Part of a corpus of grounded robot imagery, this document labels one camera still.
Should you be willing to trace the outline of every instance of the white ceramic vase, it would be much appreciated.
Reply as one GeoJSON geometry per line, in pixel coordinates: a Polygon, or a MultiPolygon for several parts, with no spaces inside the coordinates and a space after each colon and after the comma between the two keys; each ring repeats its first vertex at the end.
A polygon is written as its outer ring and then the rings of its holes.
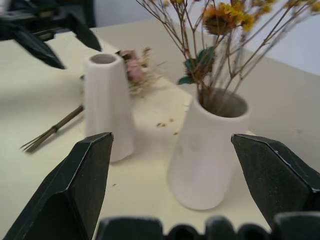
{"type": "Polygon", "coordinates": [[[236,96],[237,117],[221,117],[206,111],[193,99],[168,169],[168,184],[177,200],[187,208],[206,210],[224,199],[237,155],[232,134],[248,129],[250,110],[236,96]]]}
{"type": "Polygon", "coordinates": [[[85,134],[113,133],[110,162],[134,151],[134,121],[123,59],[98,54],[85,62],[85,134]]]}

